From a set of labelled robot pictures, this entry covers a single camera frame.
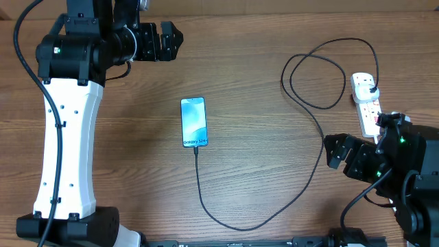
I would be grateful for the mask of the blue Galaxy smartphone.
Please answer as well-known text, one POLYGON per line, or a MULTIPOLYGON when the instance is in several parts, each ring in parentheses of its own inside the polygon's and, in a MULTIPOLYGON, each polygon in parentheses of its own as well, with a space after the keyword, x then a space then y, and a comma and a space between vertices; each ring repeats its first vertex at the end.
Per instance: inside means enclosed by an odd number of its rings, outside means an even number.
POLYGON ((180 101, 182 123, 182 145, 185 148, 207 146, 209 144, 206 105, 203 97, 187 98, 180 101))

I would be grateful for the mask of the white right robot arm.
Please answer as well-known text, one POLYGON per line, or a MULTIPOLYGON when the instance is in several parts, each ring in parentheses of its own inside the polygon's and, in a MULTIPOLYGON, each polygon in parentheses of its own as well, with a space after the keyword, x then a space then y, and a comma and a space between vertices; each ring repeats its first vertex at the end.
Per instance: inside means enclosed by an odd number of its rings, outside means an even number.
POLYGON ((404 238, 414 246, 438 245, 438 129, 386 126, 377 144, 350 134, 324 138, 327 165, 344 161, 344 174, 389 198, 404 238))

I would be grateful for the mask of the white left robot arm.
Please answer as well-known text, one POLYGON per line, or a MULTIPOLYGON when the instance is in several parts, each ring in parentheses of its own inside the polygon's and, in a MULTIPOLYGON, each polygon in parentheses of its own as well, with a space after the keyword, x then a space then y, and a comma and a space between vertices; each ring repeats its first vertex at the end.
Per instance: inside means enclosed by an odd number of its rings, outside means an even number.
POLYGON ((33 211, 16 234, 39 246, 146 246, 144 234, 100 207, 93 190, 99 105, 113 66, 171 61, 183 35, 170 21, 143 23, 148 0, 68 1, 36 48, 30 73, 45 98, 43 172, 33 211))

